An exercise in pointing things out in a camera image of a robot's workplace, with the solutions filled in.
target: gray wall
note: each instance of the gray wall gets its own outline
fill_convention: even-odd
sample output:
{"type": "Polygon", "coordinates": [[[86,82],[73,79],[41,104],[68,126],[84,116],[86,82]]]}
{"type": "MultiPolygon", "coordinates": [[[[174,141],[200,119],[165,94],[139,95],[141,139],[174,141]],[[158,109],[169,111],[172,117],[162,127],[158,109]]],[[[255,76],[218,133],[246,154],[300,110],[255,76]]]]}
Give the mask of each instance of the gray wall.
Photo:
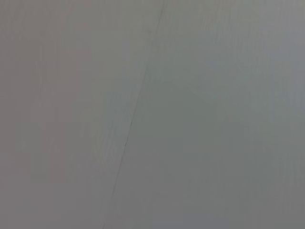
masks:
{"type": "Polygon", "coordinates": [[[304,10],[0,1],[0,228],[304,228],[304,10]]]}

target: wall surface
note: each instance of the wall surface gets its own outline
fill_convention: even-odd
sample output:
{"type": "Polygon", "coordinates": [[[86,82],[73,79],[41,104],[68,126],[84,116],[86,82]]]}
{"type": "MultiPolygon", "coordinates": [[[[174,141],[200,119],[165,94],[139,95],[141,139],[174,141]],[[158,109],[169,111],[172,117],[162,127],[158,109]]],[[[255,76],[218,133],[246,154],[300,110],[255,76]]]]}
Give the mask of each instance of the wall surface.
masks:
{"type": "Polygon", "coordinates": [[[0,0],[0,228],[303,229],[305,3],[0,0]]]}

